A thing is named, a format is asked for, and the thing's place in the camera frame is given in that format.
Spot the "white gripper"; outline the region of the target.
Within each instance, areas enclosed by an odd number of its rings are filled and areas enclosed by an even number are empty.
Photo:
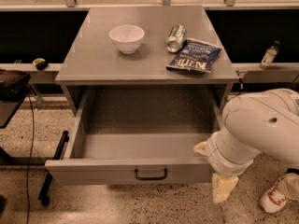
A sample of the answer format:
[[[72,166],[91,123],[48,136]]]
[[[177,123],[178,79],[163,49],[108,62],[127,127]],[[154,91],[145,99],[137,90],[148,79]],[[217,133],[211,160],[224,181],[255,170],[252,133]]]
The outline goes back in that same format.
[[[220,153],[216,141],[217,133],[213,133],[207,141],[195,145],[193,151],[206,156],[215,170],[216,173],[212,176],[212,197],[214,203],[221,203],[229,198],[239,180],[237,176],[242,175],[253,164],[253,160],[244,164],[229,161]]]

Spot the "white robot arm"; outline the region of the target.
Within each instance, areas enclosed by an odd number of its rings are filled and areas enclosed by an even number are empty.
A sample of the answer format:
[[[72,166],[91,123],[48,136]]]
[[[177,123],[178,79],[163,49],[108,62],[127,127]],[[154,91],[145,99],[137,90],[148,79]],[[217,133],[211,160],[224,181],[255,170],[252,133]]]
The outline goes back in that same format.
[[[228,199],[238,177],[262,153],[298,167],[298,99],[296,91],[274,89],[238,95],[225,105],[221,129],[193,148],[215,171],[215,203]]]

